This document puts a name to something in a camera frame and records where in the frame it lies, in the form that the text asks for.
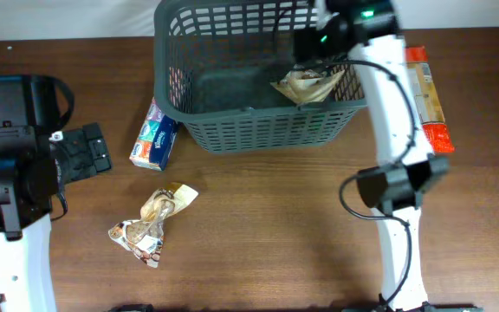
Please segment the tissue pack multipack box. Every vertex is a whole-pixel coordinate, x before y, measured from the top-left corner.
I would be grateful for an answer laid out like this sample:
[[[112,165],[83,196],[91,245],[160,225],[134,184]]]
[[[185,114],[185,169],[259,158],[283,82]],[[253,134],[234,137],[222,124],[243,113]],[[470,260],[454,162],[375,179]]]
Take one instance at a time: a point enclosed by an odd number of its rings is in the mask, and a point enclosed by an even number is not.
[[[171,156],[179,124],[164,114],[152,98],[129,159],[138,167],[164,171]]]

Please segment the long pasta package red ends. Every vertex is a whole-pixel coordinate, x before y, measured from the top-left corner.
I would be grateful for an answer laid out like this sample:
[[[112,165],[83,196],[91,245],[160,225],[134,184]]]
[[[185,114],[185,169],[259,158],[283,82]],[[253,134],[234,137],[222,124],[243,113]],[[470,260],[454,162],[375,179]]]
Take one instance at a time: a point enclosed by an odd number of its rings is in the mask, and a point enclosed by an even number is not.
[[[454,153],[444,112],[433,81],[424,46],[405,49],[412,92],[425,136],[435,153]]]

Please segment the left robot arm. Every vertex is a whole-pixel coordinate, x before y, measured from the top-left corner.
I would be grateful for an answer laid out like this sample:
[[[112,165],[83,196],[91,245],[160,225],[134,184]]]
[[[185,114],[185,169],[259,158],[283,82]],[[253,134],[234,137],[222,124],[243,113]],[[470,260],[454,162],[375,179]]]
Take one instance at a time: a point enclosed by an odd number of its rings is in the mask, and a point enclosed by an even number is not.
[[[52,200],[66,185],[112,167],[96,123],[65,126],[68,85],[46,75],[0,75],[0,311],[54,311],[49,246]]]

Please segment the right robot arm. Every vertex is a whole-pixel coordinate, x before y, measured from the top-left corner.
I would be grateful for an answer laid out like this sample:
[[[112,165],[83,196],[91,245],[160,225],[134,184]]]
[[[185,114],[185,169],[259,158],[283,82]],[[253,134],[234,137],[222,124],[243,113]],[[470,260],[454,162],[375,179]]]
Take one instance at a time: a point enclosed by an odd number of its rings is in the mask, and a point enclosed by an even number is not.
[[[389,1],[313,0],[316,25],[296,31],[305,69],[354,67],[373,125],[378,164],[344,180],[342,207],[376,224],[383,278],[378,311],[428,311],[419,251],[424,194],[448,171],[421,125],[405,60],[405,38]]]

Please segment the grey plastic shopping basket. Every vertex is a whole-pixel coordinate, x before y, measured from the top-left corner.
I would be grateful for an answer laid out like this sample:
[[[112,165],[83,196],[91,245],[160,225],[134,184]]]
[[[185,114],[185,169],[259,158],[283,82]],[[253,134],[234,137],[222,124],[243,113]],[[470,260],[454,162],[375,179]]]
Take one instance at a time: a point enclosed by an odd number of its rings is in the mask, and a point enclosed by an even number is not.
[[[154,11],[154,97],[210,153],[333,140],[361,109],[358,69],[324,101],[297,106],[274,88],[294,66],[293,32],[313,27],[304,1],[162,1]]]

